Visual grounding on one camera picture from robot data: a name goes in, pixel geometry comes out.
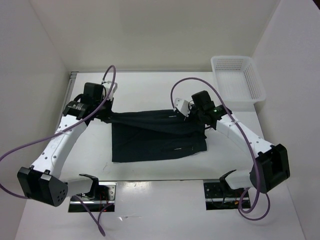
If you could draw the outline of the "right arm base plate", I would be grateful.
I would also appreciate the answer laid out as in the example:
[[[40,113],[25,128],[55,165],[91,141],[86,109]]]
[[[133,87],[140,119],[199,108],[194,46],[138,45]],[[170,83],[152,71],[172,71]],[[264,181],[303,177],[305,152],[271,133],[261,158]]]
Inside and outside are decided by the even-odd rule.
[[[207,211],[237,209],[244,192],[243,188],[223,190],[218,179],[205,180],[203,188]]]

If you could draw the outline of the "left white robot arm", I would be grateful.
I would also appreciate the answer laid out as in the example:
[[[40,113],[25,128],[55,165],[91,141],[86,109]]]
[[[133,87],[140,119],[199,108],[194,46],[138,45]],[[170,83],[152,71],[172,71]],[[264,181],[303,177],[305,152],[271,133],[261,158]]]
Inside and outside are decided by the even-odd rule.
[[[89,123],[94,119],[104,120],[111,113],[117,88],[117,83],[112,81],[87,82],[83,93],[65,106],[56,137],[29,168],[21,167],[17,173],[26,198],[58,207],[67,197],[84,195],[94,200],[99,196],[97,177],[82,173],[76,179],[61,180],[60,176],[74,144]]]

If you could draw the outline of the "dark navy shorts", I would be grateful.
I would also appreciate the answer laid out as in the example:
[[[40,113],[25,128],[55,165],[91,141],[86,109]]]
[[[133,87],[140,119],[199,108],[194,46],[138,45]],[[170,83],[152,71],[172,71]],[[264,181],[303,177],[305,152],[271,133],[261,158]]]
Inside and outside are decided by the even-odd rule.
[[[170,109],[112,113],[112,162],[174,160],[207,151],[205,127]]]

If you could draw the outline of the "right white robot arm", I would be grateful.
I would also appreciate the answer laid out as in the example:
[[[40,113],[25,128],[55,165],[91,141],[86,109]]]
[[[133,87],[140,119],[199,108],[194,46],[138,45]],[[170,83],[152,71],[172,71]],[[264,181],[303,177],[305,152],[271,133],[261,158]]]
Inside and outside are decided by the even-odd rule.
[[[223,104],[216,106],[206,90],[192,95],[192,113],[200,123],[226,136],[252,158],[250,170],[233,169],[219,178],[219,191],[230,197],[237,189],[255,188],[266,194],[290,176],[288,151],[282,144],[274,145],[255,134],[240,122]]]

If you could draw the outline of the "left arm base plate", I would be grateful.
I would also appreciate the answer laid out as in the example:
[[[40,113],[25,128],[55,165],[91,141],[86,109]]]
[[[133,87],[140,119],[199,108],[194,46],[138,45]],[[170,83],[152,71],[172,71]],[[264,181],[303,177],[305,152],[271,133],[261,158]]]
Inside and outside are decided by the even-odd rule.
[[[69,201],[69,213],[87,212],[84,205],[93,213],[114,212],[116,200],[117,183],[111,181],[100,181],[98,189],[94,196],[88,196],[85,193],[79,193]]]

